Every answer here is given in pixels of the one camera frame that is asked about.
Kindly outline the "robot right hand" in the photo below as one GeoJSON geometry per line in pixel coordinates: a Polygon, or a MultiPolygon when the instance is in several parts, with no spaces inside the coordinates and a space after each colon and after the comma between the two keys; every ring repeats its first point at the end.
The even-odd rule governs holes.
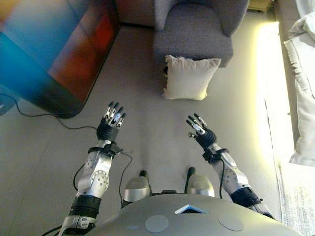
{"type": "Polygon", "coordinates": [[[194,138],[203,149],[207,149],[216,143],[217,137],[201,116],[197,113],[193,115],[193,117],[188,116],[186,120],[187,124],[193,129],[193,132],[189,132],[189,138],[194,138]]]}

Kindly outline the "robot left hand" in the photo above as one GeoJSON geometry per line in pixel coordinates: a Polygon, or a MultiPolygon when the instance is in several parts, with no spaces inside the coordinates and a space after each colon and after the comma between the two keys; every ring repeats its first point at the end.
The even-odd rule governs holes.
{"type": "Polygon", "coordinates": [[[123,106],[112,101],[102,117],[96,130],[98,140],[114,142],[126,118],[123,106]]]}

